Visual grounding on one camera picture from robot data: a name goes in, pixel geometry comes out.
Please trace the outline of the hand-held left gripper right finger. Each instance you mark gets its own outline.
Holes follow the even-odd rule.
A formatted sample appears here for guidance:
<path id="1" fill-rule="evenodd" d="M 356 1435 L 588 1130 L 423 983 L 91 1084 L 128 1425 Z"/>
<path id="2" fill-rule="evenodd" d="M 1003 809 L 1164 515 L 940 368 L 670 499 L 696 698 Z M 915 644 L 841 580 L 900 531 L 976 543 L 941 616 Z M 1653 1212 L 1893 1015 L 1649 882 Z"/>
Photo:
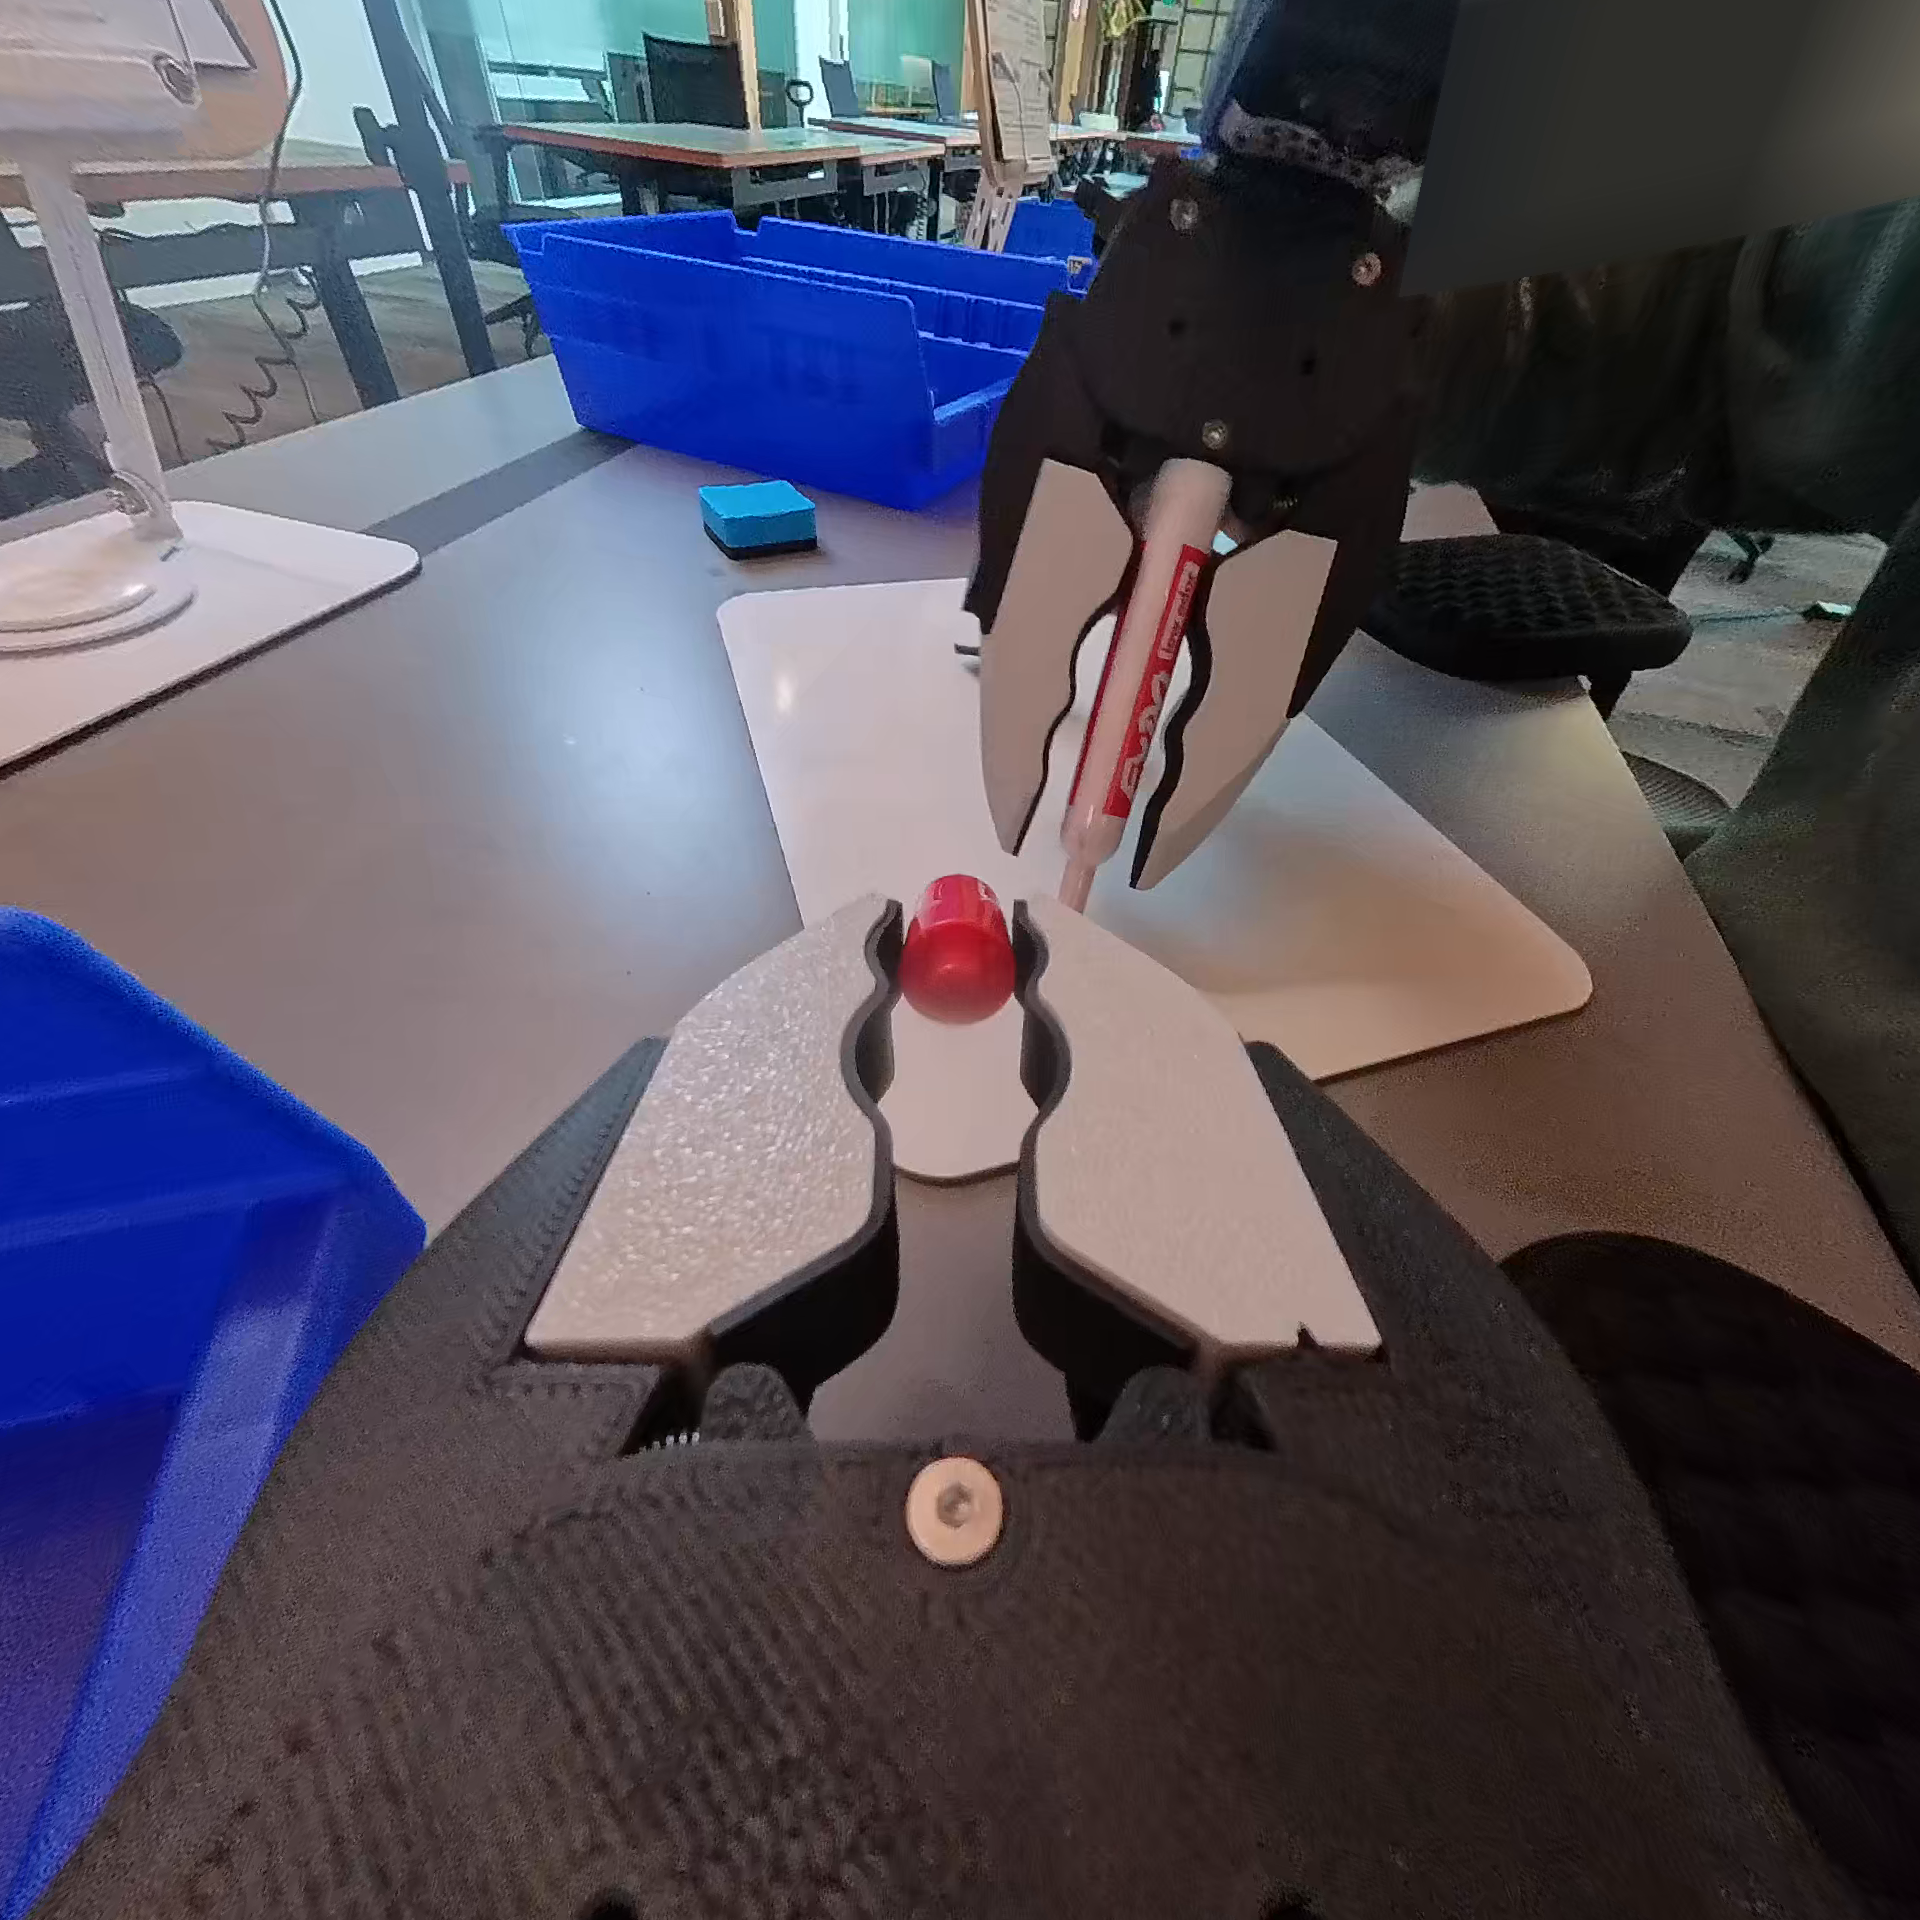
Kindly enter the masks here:
<path id="1" fill-rule="evenodd" d="M 1199 1377 L 1380 1331 L 1231 1019 L 1158 961 L 1056 901 L 1014 911 L 1020 1218 L 1094 1305 Z"/>

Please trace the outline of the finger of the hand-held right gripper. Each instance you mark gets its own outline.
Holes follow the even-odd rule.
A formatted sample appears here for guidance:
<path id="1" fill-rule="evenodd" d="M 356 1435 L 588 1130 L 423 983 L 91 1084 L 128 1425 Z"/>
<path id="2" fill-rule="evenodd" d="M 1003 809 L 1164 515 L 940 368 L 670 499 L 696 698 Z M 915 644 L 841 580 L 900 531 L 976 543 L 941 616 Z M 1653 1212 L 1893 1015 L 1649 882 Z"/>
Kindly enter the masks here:
<path id="1" fill-rule="evenodd" d="M 1088 468 L 1041 463 L 993 617 L 980 617 L 977 759 L 998 849 L 1016 856 L 1048 780 L 1073 660 L 1135 573 L 1139 532 Z"/>
<path id="2" fill-rule="evenodd" d="M 1334 557 L 1329 538 L 1275 532 L 1212 561 L 1189 685 L 1164 730 L 1164 775 L 1135 837 L 1133 889 L 1172 875 L 1279 744 Z"/>

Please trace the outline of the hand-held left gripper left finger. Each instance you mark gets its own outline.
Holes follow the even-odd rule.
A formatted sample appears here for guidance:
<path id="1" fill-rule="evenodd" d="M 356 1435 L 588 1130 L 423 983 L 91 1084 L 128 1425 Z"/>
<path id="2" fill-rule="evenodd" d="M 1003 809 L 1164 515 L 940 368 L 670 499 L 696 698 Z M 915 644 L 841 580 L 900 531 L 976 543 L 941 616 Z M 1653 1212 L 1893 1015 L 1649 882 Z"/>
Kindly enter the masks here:
<path id="1" fill-rule="evenodd" d="M 526 1327 L 541 1360 L 833 1377 L 897 1299 L 879 1099 L 902 911 L 860 896 L 667 1036 Z"/>

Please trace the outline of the red whiteboard marker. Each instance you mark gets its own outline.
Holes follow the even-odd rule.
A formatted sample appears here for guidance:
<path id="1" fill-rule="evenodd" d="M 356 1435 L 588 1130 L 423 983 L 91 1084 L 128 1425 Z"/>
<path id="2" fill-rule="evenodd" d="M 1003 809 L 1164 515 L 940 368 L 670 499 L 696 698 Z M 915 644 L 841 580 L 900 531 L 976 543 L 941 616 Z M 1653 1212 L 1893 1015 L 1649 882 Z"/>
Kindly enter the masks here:
<path id="1" fill-rule="evenodd" d="M 1081 912 L 1096 871 L 1120 849 L 1158 731 L 1195 593 L 1213 557 L 1231 479 L 1174 460 L 1148 491 L 1131 589 L 1094 688 L 1063 815 L 1057 898 Z"/>

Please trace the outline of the blue whiteboard eraser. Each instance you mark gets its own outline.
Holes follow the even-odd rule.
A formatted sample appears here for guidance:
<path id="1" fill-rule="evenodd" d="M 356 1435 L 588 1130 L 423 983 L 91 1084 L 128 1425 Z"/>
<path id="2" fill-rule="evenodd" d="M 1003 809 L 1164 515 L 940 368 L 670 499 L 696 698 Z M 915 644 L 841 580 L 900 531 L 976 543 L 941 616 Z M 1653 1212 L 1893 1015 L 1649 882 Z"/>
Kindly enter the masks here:
<path id="1" fill-rule="evenodd" d="M 696 500 L 707 540 L 733 562 L 819 552 L 816 505 L 785 480 L 707 485 Z"/>

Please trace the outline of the red marker cap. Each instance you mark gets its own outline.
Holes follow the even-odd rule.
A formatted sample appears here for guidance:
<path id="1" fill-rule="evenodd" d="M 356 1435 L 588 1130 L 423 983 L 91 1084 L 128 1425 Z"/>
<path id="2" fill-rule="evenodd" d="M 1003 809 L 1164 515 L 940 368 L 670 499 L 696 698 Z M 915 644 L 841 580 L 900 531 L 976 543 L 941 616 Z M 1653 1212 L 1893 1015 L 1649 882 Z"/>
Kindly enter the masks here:
<path id="1" fill-rule="evenodd" d="M 993 889 L 968 873 L 928 882 L 904 925 L 897 971 L 902 1001 L 947 1026 L 982 1025 L 1016 987 L 1016 956 Z"/>

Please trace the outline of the blue open-front storage bin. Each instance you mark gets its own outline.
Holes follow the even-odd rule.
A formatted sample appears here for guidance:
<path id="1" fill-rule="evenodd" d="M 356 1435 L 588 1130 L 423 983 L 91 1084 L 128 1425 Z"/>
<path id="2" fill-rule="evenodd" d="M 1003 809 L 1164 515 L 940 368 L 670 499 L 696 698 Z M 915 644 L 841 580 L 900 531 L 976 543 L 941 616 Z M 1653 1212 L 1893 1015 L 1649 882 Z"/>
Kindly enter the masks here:
<path id="1" fill-rule="evenodd" d="M 128 1771 L 277 1453 L 423 1245 L 361 1144 L 4 908 L 4 1915 Z"/>

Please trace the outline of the small blue storage bin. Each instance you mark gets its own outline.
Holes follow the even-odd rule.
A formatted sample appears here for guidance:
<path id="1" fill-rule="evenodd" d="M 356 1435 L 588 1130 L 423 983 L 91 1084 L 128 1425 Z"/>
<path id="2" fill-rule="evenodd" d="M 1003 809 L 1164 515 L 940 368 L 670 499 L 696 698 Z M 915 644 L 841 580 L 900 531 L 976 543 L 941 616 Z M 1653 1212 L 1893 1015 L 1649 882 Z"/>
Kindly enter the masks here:
<path id="1" fill-rule="evenodd" d="M 1021 200 L 1006 226 L 1000 253 L 1048 260 L 1084 293 L 1096 271 L 1096 231 L 1069 200 Z"/>

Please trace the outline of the wooden desk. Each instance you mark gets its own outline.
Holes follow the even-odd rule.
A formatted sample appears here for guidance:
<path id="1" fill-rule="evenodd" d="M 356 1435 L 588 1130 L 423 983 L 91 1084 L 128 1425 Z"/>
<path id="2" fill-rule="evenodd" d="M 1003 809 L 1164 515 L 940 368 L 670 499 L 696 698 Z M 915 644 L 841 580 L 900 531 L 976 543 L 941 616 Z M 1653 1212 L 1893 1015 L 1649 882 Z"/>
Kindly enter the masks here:
<path id="1" fill-rule="evenodd" d="M 700 123 L 492 123 L 480 125 L 497 185 L 509 156 L 558 156 L 591 177 L 607 177 L 625 216 L 670 202 L 727 209 L 743 224 L 804 203 L 844 197 L 878 231 L 897 197 L 919 202 L 928 241 L 940 237 L 944 145 L 926 138 L 833 133 L 824 129 L 710 129 Z"/>

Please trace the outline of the person's green sweatshirt torso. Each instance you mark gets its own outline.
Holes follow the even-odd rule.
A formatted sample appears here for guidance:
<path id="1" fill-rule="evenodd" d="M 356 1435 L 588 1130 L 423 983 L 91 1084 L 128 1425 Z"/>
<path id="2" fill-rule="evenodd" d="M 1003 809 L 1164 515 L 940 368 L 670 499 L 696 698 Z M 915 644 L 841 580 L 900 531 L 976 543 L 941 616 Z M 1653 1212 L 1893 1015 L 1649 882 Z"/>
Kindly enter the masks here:
<path id="1" fill-rule="evenodd" d="M 1918 511 L 1686 873 L 1916 1280 Z"/>

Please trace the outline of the black metal table leg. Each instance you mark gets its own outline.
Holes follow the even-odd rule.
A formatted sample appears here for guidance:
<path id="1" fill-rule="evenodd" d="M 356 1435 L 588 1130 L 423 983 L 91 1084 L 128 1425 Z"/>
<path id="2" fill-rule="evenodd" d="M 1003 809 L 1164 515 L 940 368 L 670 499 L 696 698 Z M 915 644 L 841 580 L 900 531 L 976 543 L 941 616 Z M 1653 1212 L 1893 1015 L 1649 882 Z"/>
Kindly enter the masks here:
<path id="1" fill-rule="evenodd" d="M 438 271 L 465 373 L 470 378 L 488 375 L 496 371 L 496 356 L 452 193 L 449 136 L 440 129 L 438 95 L 428 77 L 400 4 L 364 3 L 361 9 L 390 101 L 385 141 L 392 164 L 419 203 L 428 251 Z"/>

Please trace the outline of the black office chair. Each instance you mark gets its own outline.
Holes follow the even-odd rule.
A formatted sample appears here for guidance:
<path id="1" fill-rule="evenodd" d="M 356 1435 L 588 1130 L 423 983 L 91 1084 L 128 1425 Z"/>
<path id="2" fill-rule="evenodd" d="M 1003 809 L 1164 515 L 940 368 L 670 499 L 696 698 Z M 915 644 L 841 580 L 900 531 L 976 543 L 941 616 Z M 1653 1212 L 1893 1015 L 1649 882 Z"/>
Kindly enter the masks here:
<path id="1" fill-rule="evenodd" d="M 1 420 L 31 455 L 1 468 L 1 517 L 110 487 L 104 433 L 85 425 L 97 415 L 88 373 L 57 297 L 52 274 L 29 268 L 29 251 L 1 226 Z"/>

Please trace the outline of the white paper sign board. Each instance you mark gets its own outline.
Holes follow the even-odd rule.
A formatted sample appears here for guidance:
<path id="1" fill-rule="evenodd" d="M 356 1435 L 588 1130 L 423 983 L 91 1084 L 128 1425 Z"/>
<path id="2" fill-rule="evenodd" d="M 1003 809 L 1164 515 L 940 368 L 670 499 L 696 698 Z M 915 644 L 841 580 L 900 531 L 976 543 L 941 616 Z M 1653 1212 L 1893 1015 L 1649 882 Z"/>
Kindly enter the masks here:
<path id="1" fill-rule="evenodd" d="M 4 161 L 237 161 L 295 101 L 261 3 L 4 3 Z"/>

